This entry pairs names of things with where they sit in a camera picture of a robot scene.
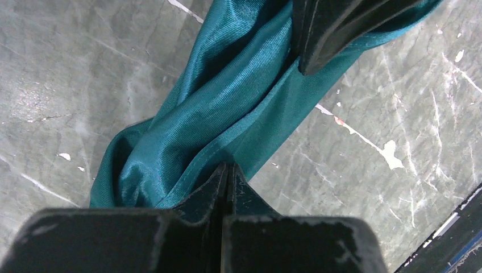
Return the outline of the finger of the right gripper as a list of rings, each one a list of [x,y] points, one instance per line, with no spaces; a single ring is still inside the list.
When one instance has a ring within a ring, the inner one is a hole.
[[[319,1],[310,28],[317,62],[300,59],[304,76],[320,71],[338,53],[385,44],[412,28],[430,12],[429,1]]]
[[[292,1],[292,50],[304,59],[307,64],[317,62],[315,46],[317,42],[311,43],[310,28],[316,13],[319,11],[319,1]]]

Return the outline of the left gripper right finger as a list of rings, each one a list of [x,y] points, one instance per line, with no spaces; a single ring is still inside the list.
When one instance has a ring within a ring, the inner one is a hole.
[[[283,216],[247,183],[227,179],[222,272],[387,272],[378,239],[353,217]]]

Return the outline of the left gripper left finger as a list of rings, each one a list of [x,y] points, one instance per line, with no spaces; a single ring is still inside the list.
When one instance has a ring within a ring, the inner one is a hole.
[[[219,272],[228,165],[172,209],[43,209],[2,272]]]

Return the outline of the teal cloth napkin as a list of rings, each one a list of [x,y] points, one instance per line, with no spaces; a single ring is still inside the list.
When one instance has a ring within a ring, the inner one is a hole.
[[[292,50],[292,11],[292,1],[214,1],[156,116],[109,144],[90,206],[172,208],[221,163],[253,177],[360,55],[376,48],[342,51],[304,76]]]

